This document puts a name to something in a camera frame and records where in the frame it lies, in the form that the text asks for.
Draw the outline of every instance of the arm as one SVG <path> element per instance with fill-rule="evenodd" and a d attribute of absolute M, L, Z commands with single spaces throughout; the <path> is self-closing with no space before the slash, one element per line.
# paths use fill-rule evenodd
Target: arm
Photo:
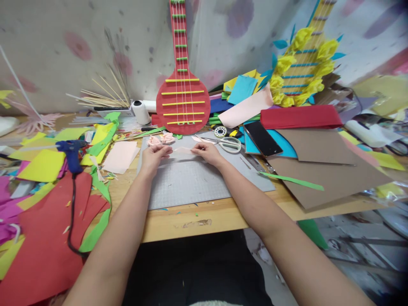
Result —
<path fill-rule="evenodd" d="M 172 153 L 157 145 L 143 151 L 142 168 L 89 255 L 64 306 L 121 305 L 142 240 L 152 180 L 160 161 Z"/>
<path fill-rule="evenodd" d="M 301 306 L 374 305 L 267 195 L 225 160 L 212 144 L 201 155 L 221 172 L 237 206 L 259 235 Z"/>

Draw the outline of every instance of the black pants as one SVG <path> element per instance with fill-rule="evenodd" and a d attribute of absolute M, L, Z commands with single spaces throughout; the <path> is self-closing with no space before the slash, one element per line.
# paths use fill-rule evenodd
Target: black pants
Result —
<path fill-rule="evenodd" d="M 208 300 L 272 305 L 262 269 L 242 230 L 140 246 L 123 305 L 191 305 Z"/>

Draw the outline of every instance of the wooden table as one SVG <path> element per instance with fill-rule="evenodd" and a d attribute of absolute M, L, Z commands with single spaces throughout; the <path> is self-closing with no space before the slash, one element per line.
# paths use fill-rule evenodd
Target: wooden table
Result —
<path fill-rule="evenodd" d="M 2 138 L 15 137 L 22 136 L 12 132 Z M 140 147 L 142 140 L 138 139 L 137 142 Z M 135 158 L 125 174 L 118 174 L 118 180 L 111 181 L 109 192 L 112 200 L 112 213 L 110 217 L 115 214 L 115 211 L 124 198 L 130 184 L 136 177 L 136 169 L 140 154 L 141 152 Z M 407 164 L 407 160 L 407 158 L 403 158 L 405 165 Z M 406 179 L 407 173 L 397 171 L 398 175 L 401 175 L 401 173 L 404 174 Z M 275 184 L 276 190 L 267 192 L 266 194 L 294 221 L 385 208 L 373 199 L 353 195 L 331 202 L 327 204 L 326 207 L 320 207 L 318 210 L 305 212 L 280 180 L 273 179 L 272 181 Z M 92 194 L 99 194 L 99 192 L 95 190 L 92 191 Z M 248 224 L 241 216 L 239 209 L 232 198 L 202 202 L 197 203 L 197 205 L 198 206 L 195 204 L 189 204 L 170 207 L 168 208 L 168 211 L 148 211 L 143 242 L 238 230 L 248 227 Z M 99 222 L 101 216 L 102 214 L 100 213 L 92 221 L 91 226 L 88 228 L 85 235 L 90 233 L 94 226 Z"/>

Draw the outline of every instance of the gray cutting mat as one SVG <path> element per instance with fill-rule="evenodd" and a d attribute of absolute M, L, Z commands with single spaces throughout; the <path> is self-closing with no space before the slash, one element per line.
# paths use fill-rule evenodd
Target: gray cutting mat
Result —
<path fill-rule="evenodd" d="M 215 138 L 213 132 L 197 134 L 200 137 Z M 149 137 L 144 137 L 142 151 L 147 148 Z M 183 136 L 171 144 L 173 149 L 178 147 L 192 148 L 197 142 L 191 136 Z M 221 155 L 233 164 L 239 172 L 249 179 L 262 191 L 275 190 L 273 183 L 258 172 L 241 154 L 230 154 L 224 151 L 218 144 L 216 148 Z M 139 173 L 142 164 L 142 154 L 140 154 L 137 172 Z M 162 161 L 157 175 L 153 180 L 152 192 L 150 196 L 149 209 L 160 209 L 178 205 L 185 205 L 197 202 L 211 201 L 231 196 L 219 171 L 212 165 L 204 161 L 202 157 L 177 154 L 170 155 L 170 158 Z"/>

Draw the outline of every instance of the wall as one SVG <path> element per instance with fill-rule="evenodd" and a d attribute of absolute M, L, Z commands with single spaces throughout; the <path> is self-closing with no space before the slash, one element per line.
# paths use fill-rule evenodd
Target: wall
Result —
<path fill-rule="evenodd" d="M 408 46 L 406 10 L 401 13 L 396 3 L 339 0 L 334 6 L 325 31 L 328 38 L 345 34 L 339 51 L 347 56 L 339 60 L 338 70 L 343 82 L 352 82 Z M 276 51 L 272 41 L 289 38 L 294 23 L 306 26 L 314 4 L 186 0 L 191 70 L 208 89 L 254 68 L 266 70 L 271 51 Z M 92 81 L 97 73 L 114 84 L 106 68 L 113 53 L 105 27 L 113 37 L 124 38 L 122 68 L 133 98 L 155 100 L 174 69 L 167 0 L 3 0 L 0 16 L 0 43 L 39 112 L 79 110 L 65 93 L 79 95 L 81 88 L 101 92 Z M 2 59 L 0 89 L 18 91 Z M 20 93 L 15 100 L 25 103 Z"/>

